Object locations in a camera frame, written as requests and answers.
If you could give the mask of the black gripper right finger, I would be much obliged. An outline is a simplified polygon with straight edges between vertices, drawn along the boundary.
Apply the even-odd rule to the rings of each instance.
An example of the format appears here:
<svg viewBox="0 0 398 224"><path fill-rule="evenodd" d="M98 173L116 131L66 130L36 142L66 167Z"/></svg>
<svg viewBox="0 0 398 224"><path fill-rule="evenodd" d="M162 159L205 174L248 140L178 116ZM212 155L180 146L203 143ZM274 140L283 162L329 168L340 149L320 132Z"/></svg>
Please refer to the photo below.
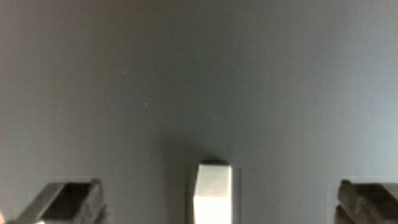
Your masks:
<svg viewBox="0 0 398 224"><path fill-rule="evenodd" d="M342 181L335 224L398 224L398 183Z"/></svg>

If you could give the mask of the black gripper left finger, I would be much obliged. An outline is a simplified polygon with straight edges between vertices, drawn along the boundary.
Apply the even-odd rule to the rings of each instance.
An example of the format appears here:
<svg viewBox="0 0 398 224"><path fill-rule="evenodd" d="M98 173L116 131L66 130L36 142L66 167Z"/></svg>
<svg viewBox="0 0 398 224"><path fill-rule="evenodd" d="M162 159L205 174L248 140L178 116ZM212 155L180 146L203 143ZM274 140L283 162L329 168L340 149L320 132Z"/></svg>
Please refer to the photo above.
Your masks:
<svg viewBox="0 0 398 224"><path fill-rule="evenodd" d="M111 224L102 181L50 183L15 224Z"/></svg>

